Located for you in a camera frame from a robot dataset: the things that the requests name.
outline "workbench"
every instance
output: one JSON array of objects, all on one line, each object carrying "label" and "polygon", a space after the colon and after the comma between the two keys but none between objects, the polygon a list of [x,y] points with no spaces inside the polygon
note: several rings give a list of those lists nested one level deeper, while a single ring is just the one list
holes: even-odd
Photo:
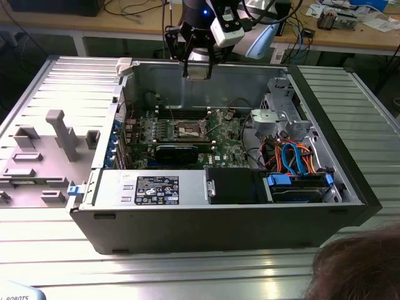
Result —
[{"label": "workbench", "polygon": [[[62,109],[79,134],[101,129],[117,59],[60,57],[45,62],[0,126],[0,169],[20,126],[46,134],[49,108]],[[336,67],[299,67],[383,209],[361,227],[371,231],[400,216],[400,127],[356,74]],[[99,121],[83,126],[83,119]],[[0,274],[42,289],[47,300],[303,299],[318,249],[98,254],[64,208],[0,209]]]},{"label": "workbench", "polygon": [[[139,4],[140,0],[121,0],[122,6]],[[309,29],[316,31],[311,50],[339,53],[359,53],[375,55],[393,55],[400,41],[400,31],[392,30],[380,32],[362,23],[357,24],[354,31],[334,29],[323,31],[317,28],[314,17],[305,16],[308,6],[315,3],[305,0],[298,18]],[[150,0],[147,4],[138,6],[137,11],[142,11],[159,5],[158,0]],[[173,23],[177,24],[182,12],[182,5],[173,3]],[[88,56],[84,42],[85,37],[116,38],[116,39],[145,39],[161,41],[161,14],[162,9],[157,8],[143,13],[142,24],[122,16],[109,14],[101,10],[97,17],[82,17],[61,14],[41,14],[32,12],[13,12],[7,4],[7,10],[13,18],[28,32],[39,34],[55,34],[71,36],[74,39],[77,55]],[[110,11],[120,13],[118,1],[112,2],[108,7]],[[168,7],[166,7],[165,25],[169,24]],[[388,5],[385,12],[400,13],[400,7]],[[21,30],[0,10],[0,31],[20,32]],[[274,38],[271,45],[274,48],[271,63],[280,63],[283,52],[296,44],[296,36],[290,26],[286,26],[284,34]]]}]

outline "power supply label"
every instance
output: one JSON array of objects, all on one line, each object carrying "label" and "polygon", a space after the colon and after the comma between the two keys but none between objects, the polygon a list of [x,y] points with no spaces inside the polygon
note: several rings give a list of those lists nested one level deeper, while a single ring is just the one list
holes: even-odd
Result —
[{"label": "power supply label", "polygon": [[135,204],[179,204],[178,176],[140,176],[136,181]]}]

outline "metal table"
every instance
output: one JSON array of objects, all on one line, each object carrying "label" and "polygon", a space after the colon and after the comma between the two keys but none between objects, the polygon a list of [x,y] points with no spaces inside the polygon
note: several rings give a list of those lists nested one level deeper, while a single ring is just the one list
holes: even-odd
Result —
[{"label": "metal table", "polygon": [[[0,164],[12,152],[21,125],[48,130],[49,106],[100,128],[105,103],[118,84],[116,59],[60,57],[48,61],[0,127]],[[400,128],[352,73],[300,67],[383,205],[361,227],[332,239],[369,231],[400,216]],[[68,92],[69,84],[79,86]],[[63,208],[0,209],[0,274],[41,288],[49,300],[302,299],[317,249],[103,256],[96,253]]]}]

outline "blue tab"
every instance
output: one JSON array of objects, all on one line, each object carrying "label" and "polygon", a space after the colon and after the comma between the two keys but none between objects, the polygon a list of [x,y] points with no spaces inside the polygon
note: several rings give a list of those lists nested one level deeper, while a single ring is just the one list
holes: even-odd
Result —
[{"label": "blue tab", "polygon": [[84,193],[84,186],[70,186],[67,191],[68,196],[77,196]]},{"label": "blue tab", "polygon": [[113,124],[112,124],[112,128],[114,128],[114,130],[118,130],[121,128],[121,122],[119,122],[118,120],[114,120]]},{"label": "blue tab", "polygon": [[326,174],[326,175],[325,175],[325,179],[326,179],[326,182],[327,182],[330,186],[333,186],[333,178],[332,178],[332,176],[331,176],[330,174]]},{"label": "blue tab", "polygon": [[274,178],[272,178],[271,175],[267,177],[267,182],[269,186],[273,186],[275,184]]},{"label": "blue tab", "polygon": [[108,148],[110,148],[111,150],[115,149],[115,144],[112,141],[109,141]]},{"label": "blue tab", "polygon": [[116,142],[118,137],[115,134],[110,134],[110,141]]},{"label": "blue tab", "polygon": [[106,158],[106,159],[104,160],[104,165],[105,165],[106,167],[111,168],[111,167],[113,166],[113,162],[110,161],[110,159]]},{"label": "blue tab", "polygon": [[292,182],[290,177],[285,174],[272,174],[267,178],[267,182],[269,186],[291,186]]}]

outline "blue cable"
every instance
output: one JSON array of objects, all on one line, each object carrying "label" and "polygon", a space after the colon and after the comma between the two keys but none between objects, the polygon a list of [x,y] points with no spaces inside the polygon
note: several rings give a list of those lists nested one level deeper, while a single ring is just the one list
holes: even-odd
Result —
[{"label": "blue cable", "polygon": [[292,173],[293,176],[296,175],[296,172],[294,172],[294,170],[292,168],[289,167],[287,161],[286,161],[286,148],[292,146],[294,149],[294,153],[296,155],[296,162],[297,162],[297,168],[299,169],[299,172],[301,174],[306,174],[306,169],[304,168],[303,164],[301,163],[301,154],[300,154],[300,150],[299,148],[295,145],[292,144],[291,142],[285,144],[282,148],[282,162],[284,167],[290,172]]},{"label": "blue cable", "polygon": [[297,33],[299,34],[299,40],[300,40],[299,49],[297,49],[297,53],[296,53],[296,56],[294,57],[294,61],[293,61],[293,64],[296,64],[297,61],[298,61],[298,59],[299,59],[299,54],[300,54],[300,51],[301,51],[301,46],[303,45],[303,37],[301,36],[300,29],[299,29],[296,25],[294,25],[294,24],[292,24],[292,26],[293,26],[294,28],[296,28]]}]

